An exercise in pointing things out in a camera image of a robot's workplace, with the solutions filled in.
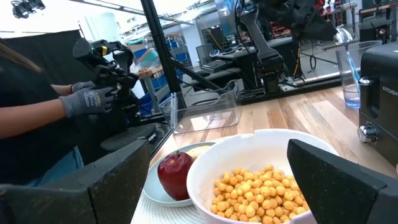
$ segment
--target glass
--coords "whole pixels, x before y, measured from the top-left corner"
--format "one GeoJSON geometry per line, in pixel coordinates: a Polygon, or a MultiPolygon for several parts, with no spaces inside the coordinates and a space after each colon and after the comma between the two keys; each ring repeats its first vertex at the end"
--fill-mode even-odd
{"type": "Polygon", "coordinates": [[[199,94],[173,93],[161,103],[164,114],[174,134],[225,128],[239,123],[241,117],[240,90],[237,80],[231,80],[224,93],[220,90],[199,94]],[[178,109],[184,100],[187,108],[178,109]]]}
{"type": "Polygon", "coordinates": [[[358,109],[361,106],[358,90],[358,79],[361,76],[361,59],[367,49],[381,45],[380,40],[349,44],[336,51],[338,70],[341,77],[344,100],[349,108],[358,109]]]}

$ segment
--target computer screen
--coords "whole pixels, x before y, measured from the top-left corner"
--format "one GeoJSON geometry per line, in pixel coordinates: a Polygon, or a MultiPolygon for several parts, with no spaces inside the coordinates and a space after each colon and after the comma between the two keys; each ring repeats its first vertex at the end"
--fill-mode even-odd
{"type": "Polygon", "coordinates": [[[235,4],[238,0],[216,0],[216,7],[224,36],[236,34],[235,4]]]}

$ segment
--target black shirt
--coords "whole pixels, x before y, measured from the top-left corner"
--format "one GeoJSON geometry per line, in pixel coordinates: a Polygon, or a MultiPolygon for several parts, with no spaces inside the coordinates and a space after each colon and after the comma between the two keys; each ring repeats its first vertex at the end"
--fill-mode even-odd
{"type": "MultiPolygon", "coordinates": [[[[58,98],[45,74],[0,57],[0,108],[30,105],[58,98]]],[[[26,184],[44,175],[70,152],[74,123],[61,119],[11,138],[0,139],[0,184],[26,184]]]]}

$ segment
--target red apple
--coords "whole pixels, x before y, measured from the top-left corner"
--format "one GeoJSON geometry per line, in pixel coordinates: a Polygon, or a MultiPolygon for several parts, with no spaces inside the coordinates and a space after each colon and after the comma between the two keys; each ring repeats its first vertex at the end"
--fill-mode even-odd
{"type": "Polygon", "coordinates": [[[174,200],[189,198],[187,190],[187,175],[193,159],[185,152],[168,155],[157,167],[157,175],[164,190],[174,200]]]}

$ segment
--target gray glove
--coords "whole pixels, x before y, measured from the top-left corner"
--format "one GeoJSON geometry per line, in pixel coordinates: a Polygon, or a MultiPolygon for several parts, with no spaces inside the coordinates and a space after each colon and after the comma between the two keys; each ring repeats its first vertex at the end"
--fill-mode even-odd
{"type": "Polygon", "coordinates": [[[60,96],[67,118],[79,114],[109,112],[117,92],[112,90],[112,87],[100,90],[84,88],[69,96],[60,96]]]}
{"type": "Polygon", "coordinates": [[[90,82],[78,82],[70,86],[70,93],[76,93],[78,90],[84,89],[84,88],[89,88],[93,87],[94,83],[92,81],[90,82]]]}

